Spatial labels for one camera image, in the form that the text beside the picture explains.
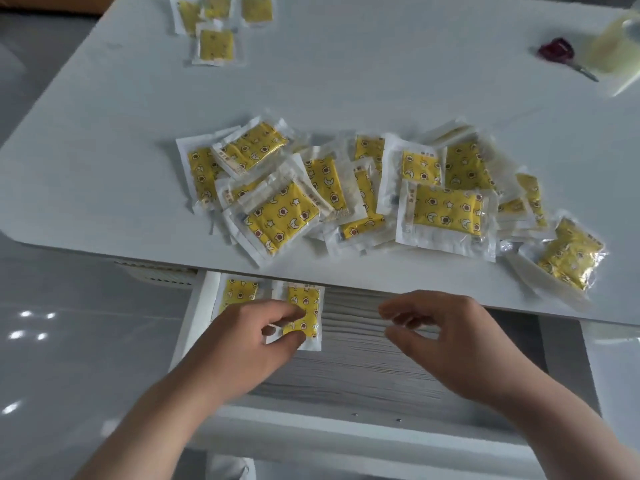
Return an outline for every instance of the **tabletop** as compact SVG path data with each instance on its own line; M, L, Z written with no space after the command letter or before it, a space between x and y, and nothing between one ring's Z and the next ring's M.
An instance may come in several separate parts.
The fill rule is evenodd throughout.
M598 85L532 55L578 46L621 11L539 0L278 0L245 32L248 65L194 67L168 0L117 0L0 150L0 228L16 241L299 282L468 294L487 306L640 324L635 217L640 89ZM585 314L535 297L504 263L402 250L334 260L304 239L258 269L188 206L178 137L269 108L326 137L412 136L456 116L488 128L611 255Z

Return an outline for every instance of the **finger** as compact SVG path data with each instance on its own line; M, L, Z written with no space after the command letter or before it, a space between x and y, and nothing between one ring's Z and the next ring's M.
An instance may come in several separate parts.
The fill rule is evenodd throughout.
M256 300L243 305L243 313L255 317L260 327L267 326L279 320L287 322L299 320L305 316L305 311L293 303L277 299Z
M274 373L284 364L286 364L306 339L307 336L305 335L305 332L301 330L294 330L286 335L283 335L275 342L267 345L266 361L269 368L269 373Z
M427 372L438 372L438 343L404 327L390 326L385 335L400 351Z
M380 304L378 311L382 318L393 318L400 314L430 317L440 324L444 315L450 311L457 295L440 291L412 291L393 297Z

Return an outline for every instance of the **packet in drawer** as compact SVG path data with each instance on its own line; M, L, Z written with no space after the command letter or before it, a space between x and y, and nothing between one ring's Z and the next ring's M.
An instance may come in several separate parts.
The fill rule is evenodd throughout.
M274 159L279 164L285 152L306 139L308 136L292 129L283 119L258 116L213 145L213 151L231 177L255 180L265 165Z
M397 211L403 178L423 184L441 185L447 149L444 147L436 150L432 146L406 141L393 134L383 136L386 144L376 211L388 216Z
M175 140L194 212L216 208L216 181L227 174L213 158L211 145L237 128Z
M200 0L169 0L175 33L195 37L196 24L201 23Z
M333 212L294 155L224 212L231 235L258 266L288 250Z
M273 299L279 299L293 303L305 311L305 316L289 323L284 327L275 327L276 333L267 337L267 343L275 342L280 337L294 331L301 330L307 339L298 350L320 352L322 350L322 309L324 305L324 287L305 285L301 283L289 283L283 281L273 282Z
M495 261L497 195L403 180L396 242Z
M367 216L341 225L325 226L324 241L329 254L334 257L343 255L345 251L360 253L393 241L395 236L396 218L376 213L380 174L373 159L363 157L352 165Z
M300 152L311 184L333 208L328 218L336 224L367 216L360 189L347 156L347 142L336 139Z
M553 295L578 311L589 306L588 290L607 254L604 242L568 212L559 212L553 241L526 242L510 259L516 272L540 295Z

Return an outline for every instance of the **drawer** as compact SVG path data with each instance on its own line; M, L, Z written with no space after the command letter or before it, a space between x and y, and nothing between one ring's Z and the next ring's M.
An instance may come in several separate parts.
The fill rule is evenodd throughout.
M220 273L198 272L172 367L211 322L220 284ZM384 338L376 309L387 297L328 287L322 352L297 352L208 418L190 445L392 478L544 478L507 421L445 389ZM580 323L489 311L524 354L598 410Z

